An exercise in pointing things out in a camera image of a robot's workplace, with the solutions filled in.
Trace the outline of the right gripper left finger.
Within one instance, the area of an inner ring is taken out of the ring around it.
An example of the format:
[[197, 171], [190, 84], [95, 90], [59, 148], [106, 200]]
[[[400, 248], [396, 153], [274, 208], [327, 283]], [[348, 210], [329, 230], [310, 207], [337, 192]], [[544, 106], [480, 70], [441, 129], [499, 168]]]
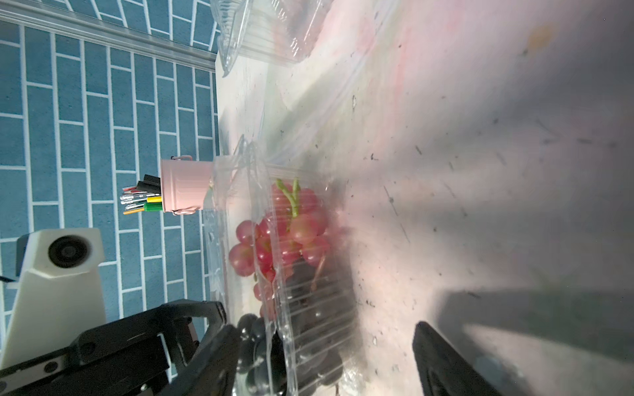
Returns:
[[240, 331], [230, 324], [205, 337], [184, 371], [158, 395], [232, 395], [240, 341]]

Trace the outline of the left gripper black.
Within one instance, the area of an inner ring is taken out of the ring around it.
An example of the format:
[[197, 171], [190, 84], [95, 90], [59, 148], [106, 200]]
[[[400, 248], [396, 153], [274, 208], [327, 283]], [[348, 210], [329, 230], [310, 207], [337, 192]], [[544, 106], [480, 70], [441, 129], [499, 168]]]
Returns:
[[168, 384], [168, 358], [187, 366], [201, 345], [193, 328], [205, 318], [216, 334], [227, 323], [217, 301], [177, 300], [81, 333], [73, 341], [29, 342], [1, 369], [2, 395], [157, 395]]

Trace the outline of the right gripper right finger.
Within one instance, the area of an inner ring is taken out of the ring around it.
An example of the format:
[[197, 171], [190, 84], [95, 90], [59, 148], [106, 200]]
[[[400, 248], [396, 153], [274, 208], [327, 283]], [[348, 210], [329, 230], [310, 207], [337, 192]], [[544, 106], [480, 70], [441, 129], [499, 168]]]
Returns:
[[417, 323], [412, 348], [424, 395], [500, 396], [429, 323]]

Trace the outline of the dark grape bunch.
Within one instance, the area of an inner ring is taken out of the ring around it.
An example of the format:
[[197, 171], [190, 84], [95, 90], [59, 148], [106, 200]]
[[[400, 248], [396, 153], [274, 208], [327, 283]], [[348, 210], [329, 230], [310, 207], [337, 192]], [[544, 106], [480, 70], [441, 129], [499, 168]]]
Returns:
[[348, 295], [335, 276], [303, 261], [285, 276], [280, 304], [260, 298], [261, 312], [237, 321], [240, 395], [313, 395], [343, 377], [353, 325]]

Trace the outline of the clear clamshell container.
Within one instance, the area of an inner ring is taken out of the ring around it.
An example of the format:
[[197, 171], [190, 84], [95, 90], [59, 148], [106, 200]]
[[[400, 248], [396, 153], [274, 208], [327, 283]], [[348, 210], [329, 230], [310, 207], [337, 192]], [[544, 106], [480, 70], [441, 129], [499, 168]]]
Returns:
[[356, 298], [318, 173], [240, 140], [216, 159], [203, 219], [210, 289], [241, 331], [236, 395], [361, 395]]
[[295, 64], [316, 46], [332, 7], [324, 0], [211, 1], [220, 29], [218, 56], [226, 77], [240, 57]]

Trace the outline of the red grape bunch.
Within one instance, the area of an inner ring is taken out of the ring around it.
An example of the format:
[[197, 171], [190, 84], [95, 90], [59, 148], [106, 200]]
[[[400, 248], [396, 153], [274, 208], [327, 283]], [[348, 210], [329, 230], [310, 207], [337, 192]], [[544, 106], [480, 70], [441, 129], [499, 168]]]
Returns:
[[316, 190], [298, 178], [278, 178], [270, 192], [272, 208], [258, 221], [237, 225], [228, 258], [234, 274], [253, 281], [260, 314], [273, 320], [280, 297], [305, 304], [328, 280], [331, 247], [325, 204]]

